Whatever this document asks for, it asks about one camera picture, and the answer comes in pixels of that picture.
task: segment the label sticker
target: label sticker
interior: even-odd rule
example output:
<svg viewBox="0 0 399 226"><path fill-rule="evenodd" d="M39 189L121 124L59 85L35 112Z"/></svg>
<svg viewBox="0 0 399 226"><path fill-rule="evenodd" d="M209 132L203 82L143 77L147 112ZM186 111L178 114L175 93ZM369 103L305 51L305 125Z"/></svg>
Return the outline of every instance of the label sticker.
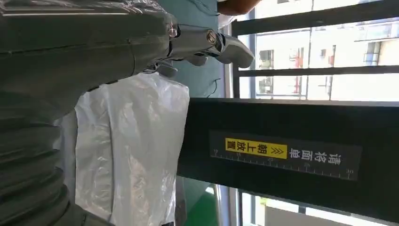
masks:
<svg viewBox="0 0 399 226"><path fill-rule="evenodd" d="M357 180L362 148L320 141L213 130L211 157L267 167Z"/></svg>
<svg viewBox="0 0 399 226"><path fill-rule="evenodd" d="M229 152L287 159L287 145L233 138L226 138L225 142L225 150Z"/></svg>

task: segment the cable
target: cable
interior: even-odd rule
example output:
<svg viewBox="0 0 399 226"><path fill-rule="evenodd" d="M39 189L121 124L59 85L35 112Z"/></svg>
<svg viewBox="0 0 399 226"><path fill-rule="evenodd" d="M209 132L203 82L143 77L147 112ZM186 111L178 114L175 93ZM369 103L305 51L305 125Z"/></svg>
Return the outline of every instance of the cable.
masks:
<svg viewBox="0 0 399 226"><path fill-rule="evenodd" d="M219 16L220 15L220 13L211 10L211 8L207 4L203 3L201 0L187 0L187 1L194 4L198 8L198 10L200 10L201 12L203 12L209 16Z"/></svg>
<svg viewBox="0 0 399 226"><path fill-rule="evenodd" d="M211 94L209 94L209 95L207 96L207 98L209 98L212 94L216 93L216 90L217 90L217 81L218 81L218 80L221 80L221 78L218 78L218 79L213 80L213 82L215 83L215 90L213 90L213 92L212 92Z"/></svg>

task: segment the plastic wrap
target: plastic wrap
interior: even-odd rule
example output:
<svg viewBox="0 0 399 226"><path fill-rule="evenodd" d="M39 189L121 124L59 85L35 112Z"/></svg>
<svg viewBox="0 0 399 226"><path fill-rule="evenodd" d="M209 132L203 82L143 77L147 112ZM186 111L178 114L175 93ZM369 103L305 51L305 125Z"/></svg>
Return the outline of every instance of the plastic wrap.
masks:
<svg viewBox="0 0 399 226"><path fill-rule="evenodd" d="M104 86L80 97L76 141L75 203L109 220L113 199L111 128Z"/></svg>
<svg viewBox="0 0 399 226"><path fill-rule="evenodd" d="M82 96L76 107L76 203L117 226L174 221L188 103L187 87L157 73Z"/></svg>

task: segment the yellow label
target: yellow label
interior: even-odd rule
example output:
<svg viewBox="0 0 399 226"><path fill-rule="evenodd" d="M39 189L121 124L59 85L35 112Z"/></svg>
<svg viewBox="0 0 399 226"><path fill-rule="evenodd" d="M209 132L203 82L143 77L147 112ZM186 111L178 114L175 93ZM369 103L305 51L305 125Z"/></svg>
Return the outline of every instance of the yellow label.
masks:
<svg viewBox="0 0 399 226"><path fill-rule="evenodd" d="M239 140L233 138L225 139L226 151L253 154L265 157L287 159L287 145Z"/></svg>

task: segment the person's arm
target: person's arm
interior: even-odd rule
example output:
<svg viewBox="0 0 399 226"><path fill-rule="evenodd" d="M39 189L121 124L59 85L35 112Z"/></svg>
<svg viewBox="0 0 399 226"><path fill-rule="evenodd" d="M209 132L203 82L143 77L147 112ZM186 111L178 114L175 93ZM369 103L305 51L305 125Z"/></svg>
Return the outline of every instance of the person's arm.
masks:
<svg viewBox="0 0 399 226"><path fill-rule="evenodd" d="M250 12L261 0L226 0L217 3L217 11L224 15L237 16Z"/></svg>

